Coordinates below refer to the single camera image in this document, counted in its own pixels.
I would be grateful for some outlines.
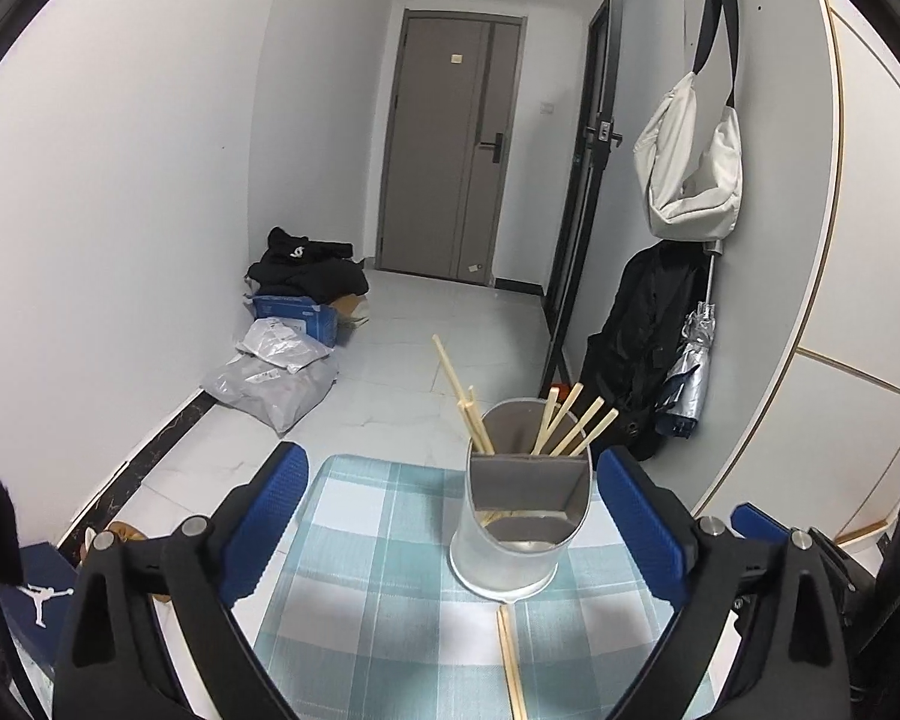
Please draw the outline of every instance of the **blue cardboard box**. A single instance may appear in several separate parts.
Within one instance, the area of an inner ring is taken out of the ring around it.
[[[337,345],[337,309],[315,303],[311,298],[288,298],[285,295],[253,295],[253,312],[257,319],[280,317],[291,319],[291,327],[324,346]]]

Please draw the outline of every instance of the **white bag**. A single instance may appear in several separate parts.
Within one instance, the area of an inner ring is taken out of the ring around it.
[[[733,231],[740,212],[744,172],[732,89],[700,166],[682,180],[697,122],[694,83],[713,47],[721,11],[727,17],[730,64],[736,82],[740,32],[737,0],[706,0],[694,69],[663,98],[634,145],[650,232],[669,241],[722,240]]]
[[[330,354],[330,348],[316,338],[293,329],[279,317],[267,317],[253,322],[244,339],[237,341],[237,350],[256,355],[290,373],[296,373],[300,368]]]

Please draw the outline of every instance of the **table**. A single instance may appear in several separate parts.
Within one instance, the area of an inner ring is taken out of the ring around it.
[[[504,720],[496,608],[447,560],[463,472],[327,460],[254,651],[302,718]],[[602,720],[671,615],[653,599],[594,490],[554,581],[515,606],[530,718]],[[687,717],[705,714],[704,679]]]

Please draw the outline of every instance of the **blue gripper pad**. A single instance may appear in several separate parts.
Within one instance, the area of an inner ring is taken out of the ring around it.
[[[682,607],[686,577],[697,562],[696,523],[690,512],[619,446],[600,456],[597,489],[650,592],[675,610]]]
[[[790,531],[754,504],[742,503],[730,514],[730,527],[744,538],[759,538],[773,544],[783,544]]]
[[[230,608],[255,591],[303,498],[308,474],[307,453],[295,443],[281,443],[250,483],[231,491],[235,499],[241,494],[255,495],[247,502],[247,512],[223,547],[223,580],[218,591],[223,605]]]

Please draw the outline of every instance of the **jordan logo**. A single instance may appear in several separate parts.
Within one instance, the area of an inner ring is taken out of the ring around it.
[[[22,594],[29,595],[29,597],[34,600],[34,606],[36,607],[36,624],[41,628],[47,627],[43,623],[43,602],[50,600],[50,598],[59,598],[61,595],[74,594],[74,589],[72,587],[68,590],[57,591],[52,587],[36,587],[33,584],[28,584],[26,587],[17,587],[17,589]]]

